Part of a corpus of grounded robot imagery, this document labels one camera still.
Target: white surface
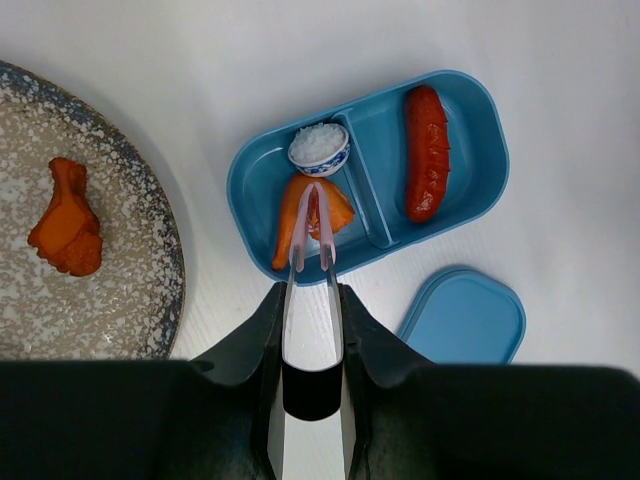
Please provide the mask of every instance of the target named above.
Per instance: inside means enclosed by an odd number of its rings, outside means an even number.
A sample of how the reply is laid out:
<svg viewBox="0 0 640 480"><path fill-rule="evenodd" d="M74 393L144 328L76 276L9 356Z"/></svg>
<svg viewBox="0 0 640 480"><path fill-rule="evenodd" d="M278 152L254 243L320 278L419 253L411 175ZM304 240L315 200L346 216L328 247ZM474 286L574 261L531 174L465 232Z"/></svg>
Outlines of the white surface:
<svg viewBox="0 0 640 480"><path fill-rule="evenodd" d="M342 280L395 329L431 273L469 264L525 305L517 362L640 374L640 2L0 0L0 12L0 57L95 106L164 185L188 268L176 357L219 341L271 285L225 197L243 143L453 68L483 82L500 111L504 196L482 219ZM308 315L296 331L305 365L330 347L322 309ZM285 478L341 478L337 418L287 425Z"/></svg>

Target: blue container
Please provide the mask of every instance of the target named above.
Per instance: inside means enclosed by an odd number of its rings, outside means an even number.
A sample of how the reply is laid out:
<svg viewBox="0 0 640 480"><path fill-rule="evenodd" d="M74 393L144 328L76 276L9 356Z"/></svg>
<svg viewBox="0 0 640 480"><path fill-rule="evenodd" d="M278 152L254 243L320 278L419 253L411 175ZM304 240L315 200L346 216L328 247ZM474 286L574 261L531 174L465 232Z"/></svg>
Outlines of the blue container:
<svg viewBox="0 0 640 480"><path fill-rule="evenodd" d="M506 364L525 326L513 290L470 268L451 267L420 289L398 336L435 363Z"/></svg>
<svg viewBox="0 0 640 480"><path fill-rule="evenodd" d="M409 90L433 87L449 120L451 144L447 193L425 224L405 214L408 157L404 101ZM295 167L287 159L302 127L338 122L350 134L351 154L329 180L349 197L353 223L335 236L336 273L343 274L396 250L470 222L498 201L509 174L509 155L498 112L487 90L464 73L443 70L415 78L307 118L263 133L236 155L227 177L227 198L244 244L255 264L274 280L280 202ZM307 258L319 255L310 239ZM318 259L305 262L297 277L302 285L323 281Z"/></svg>

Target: hot dog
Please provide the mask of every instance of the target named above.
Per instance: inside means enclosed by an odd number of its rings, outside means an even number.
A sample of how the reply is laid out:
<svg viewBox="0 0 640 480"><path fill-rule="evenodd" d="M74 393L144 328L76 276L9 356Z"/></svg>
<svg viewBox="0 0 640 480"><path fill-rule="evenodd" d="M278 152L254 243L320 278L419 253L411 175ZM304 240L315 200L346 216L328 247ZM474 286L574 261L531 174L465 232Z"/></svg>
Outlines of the hot dog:
<svg viewBox="0 0 640 480"><path fill-rule="evenodd" d="M449 140L447 116L436 91L413 89L405 104L409 143L406 211L409 220L423 223L438 210L447 189Z"/></svg>

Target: blue plastic box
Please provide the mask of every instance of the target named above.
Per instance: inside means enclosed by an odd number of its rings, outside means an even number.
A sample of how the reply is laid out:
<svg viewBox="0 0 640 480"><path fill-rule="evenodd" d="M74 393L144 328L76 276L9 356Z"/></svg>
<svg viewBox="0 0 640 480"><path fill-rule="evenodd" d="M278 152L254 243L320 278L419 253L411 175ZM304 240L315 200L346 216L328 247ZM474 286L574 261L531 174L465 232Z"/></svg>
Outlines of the blue plastic box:
<svg viewBox="0 0 640 480"><path fill-rule="evenodd" d="M440 96L451 144L447 193L436 215L414 224L405 214L408 157L404 102L409 90L429 85ZM408 245L474 220L502 194L509 155L489 92L461 72L441 70L263 133L236 155L227 177L229 207L255 264L274 280L271 260L277 240L280 202L295 167L287 149L302 127L335 121L349 130L351 156L329 177L349 197L354 221L335 236L336 273L343 274ZM318 256L310 239L307 258ZM302 285L325 279L318 259L305 262Z"/></svg>

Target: blue and white bowl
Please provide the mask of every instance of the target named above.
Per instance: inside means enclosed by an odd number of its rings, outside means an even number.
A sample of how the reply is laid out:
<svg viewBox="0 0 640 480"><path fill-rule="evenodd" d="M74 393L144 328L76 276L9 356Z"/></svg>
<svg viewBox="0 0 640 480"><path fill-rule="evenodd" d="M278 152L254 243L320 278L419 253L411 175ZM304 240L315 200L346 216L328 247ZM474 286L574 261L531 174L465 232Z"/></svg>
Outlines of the blue and white bowl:
<svg viewBox="0 0 640 480"><path fill-rule="evenodd" d="M287 152L289 161L293 163L296 168L303 174L310 177L328 177L333 175L342 168L344 162L349 158L351 152L351 144L349 143L349 132L342 125L338 125L342 133L344 133L344 141L340 145L340 148L335 153L328 157L311 164L300 164L296 162L296 159L291 155L291 148Z"/></svg>

